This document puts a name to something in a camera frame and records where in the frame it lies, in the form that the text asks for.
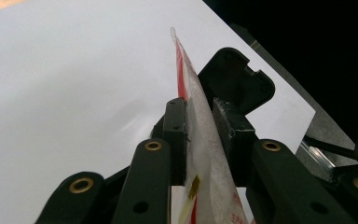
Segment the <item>white paper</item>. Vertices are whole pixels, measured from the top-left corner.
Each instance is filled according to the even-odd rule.
[[[0,223],[34,223],[69,175],[130,164],[176,98],[172,26],[196,72],[223,47],[263,70],[277,90],[247,118],[297,149],[314,110],[202,1],[29,0],[0,10]]]

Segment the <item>white surface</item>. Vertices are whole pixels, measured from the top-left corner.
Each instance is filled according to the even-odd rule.
[[[0,10],[0,223],[35,222],[69,175],[130,164],[177,95],[171,26],[197,72],[232,47],[271,77],[247,118],[297,149],[314,110],[200,0],[28,0]]]

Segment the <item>black background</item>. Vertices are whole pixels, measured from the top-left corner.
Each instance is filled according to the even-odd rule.
[[[356,141],[358,1],[205,1],[251,35]]]

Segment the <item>white sheet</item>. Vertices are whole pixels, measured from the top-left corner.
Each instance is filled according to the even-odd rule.
[[[177,95],[171,26],[197,72],[223,47],[263,70],[277,90],[247,118],[296,151],[314,110],[202,1],[27,0],[0,10],[0,223],[35,222],[69,175],[130,164]]]

